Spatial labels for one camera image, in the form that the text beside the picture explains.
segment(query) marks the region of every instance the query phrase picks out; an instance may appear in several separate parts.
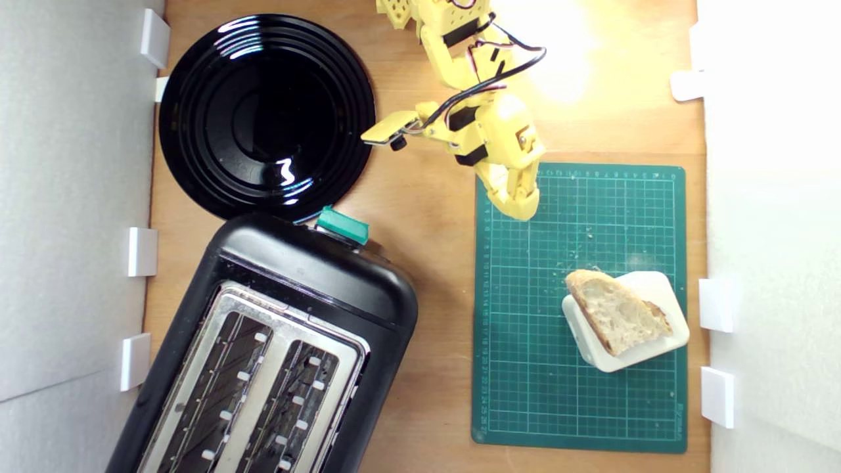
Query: green cutting mat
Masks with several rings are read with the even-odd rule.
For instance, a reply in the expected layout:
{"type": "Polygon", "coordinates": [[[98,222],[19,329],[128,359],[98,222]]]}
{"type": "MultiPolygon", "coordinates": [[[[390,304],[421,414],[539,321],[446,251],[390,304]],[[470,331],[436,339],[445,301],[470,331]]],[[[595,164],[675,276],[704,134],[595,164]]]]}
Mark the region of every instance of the green cutting mat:
{"type": "Polygon", "coordinates": [[[665,273],[686,313],[680,167],[542,164],[528,222],[477,187],[473,438],[482,444],[683,453],[686,348],[602,373],[563,318],[563,278],[665,273]]]}

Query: wooden table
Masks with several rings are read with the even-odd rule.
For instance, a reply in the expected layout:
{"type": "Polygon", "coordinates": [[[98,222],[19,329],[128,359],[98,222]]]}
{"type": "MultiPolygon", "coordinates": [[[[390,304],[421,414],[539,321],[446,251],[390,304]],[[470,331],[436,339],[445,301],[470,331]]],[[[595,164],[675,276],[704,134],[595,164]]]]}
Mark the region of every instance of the wooden table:
{"type": "MultiPolygon", "coordinates": [[[[549,56],[516,84],[530,104],[546,161],[679,165],[688,204],[689,450],[626,454],[477,445],[470,438],[474,180],[432,143],[377,149],[339,211],[371,224],[386,255],[411,274],[420,301],[414,338],[362,464],[363,472],[708,472],[710,428],[700,414],[697,284],[706,272],[702,107],[677,104],[669,74],[690,64],[692,0],[495,0],[499,21],[549,56]]],[[[379,116],[441,101],[413,27],[395,31],[373,0],[167,0],[170,66],[202,34],[253,13],[289,13],[323,24],[362,58],[379,116]]],[[[160,231],[145,330],[154,350],[169,326],[204,246],[221,221],[175,184],[156,146],[151,225],[160,231]]]]}

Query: toaster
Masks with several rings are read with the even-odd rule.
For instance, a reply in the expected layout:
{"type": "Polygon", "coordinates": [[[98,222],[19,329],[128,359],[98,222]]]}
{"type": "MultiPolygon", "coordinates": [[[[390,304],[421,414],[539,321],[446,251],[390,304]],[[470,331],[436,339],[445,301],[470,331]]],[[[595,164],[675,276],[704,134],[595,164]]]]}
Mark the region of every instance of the toaster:
{"type": "Polygon", "coordinates": [[[409,343],[407,278],[332,209],[208,245],[108,473],[356,471],[409,343]]]}

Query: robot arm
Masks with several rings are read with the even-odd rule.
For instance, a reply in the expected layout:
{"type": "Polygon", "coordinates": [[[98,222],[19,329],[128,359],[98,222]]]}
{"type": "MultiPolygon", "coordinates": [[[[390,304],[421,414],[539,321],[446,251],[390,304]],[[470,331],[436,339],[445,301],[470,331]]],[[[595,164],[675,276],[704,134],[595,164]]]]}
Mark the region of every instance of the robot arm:
{"type": "Polygon", "coordinates": [[[377,7],[396,29],[415,20],[439,81],[462,92],[443,105],[423,103],[395,112],[362,139],[390,144],[396,151],[406,146],[406,135],[440,141],[460,164],[473,167],[501,212],[532,218],[540,198],[537,167],[545,149],[526,106],[501,81],[540,61],[545,50],[523,45],[494,26],[489,0],[377,0],[377,7]],[[449,49],[471,37],[475,42],[467,53],[453,58],[449,49]],[[517,66],[515,47],[542,54],[517,66]]]}

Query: white tray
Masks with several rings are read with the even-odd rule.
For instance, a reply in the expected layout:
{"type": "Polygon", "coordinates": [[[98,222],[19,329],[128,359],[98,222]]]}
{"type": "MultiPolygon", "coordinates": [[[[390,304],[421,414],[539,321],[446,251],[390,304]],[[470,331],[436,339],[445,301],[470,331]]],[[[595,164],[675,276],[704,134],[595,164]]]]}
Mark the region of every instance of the white tray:
{"type": "Polygon", "coordinates": [[[573,296],[568,295],[563,298],[561,308],[584,361],[606,373],[612,373],[683,347],[689,342],[689,326],[686,325],[683,311],[665,274],[654,271],[636,271],[620,276],[616,280],[633,291],[640,299],[656,304],[666,315],[673,333],[668,337],[660,337],[629,348],[617,357],[612,356],[599,342],[599,338],[584,318],[584,313],[573,296]]]}

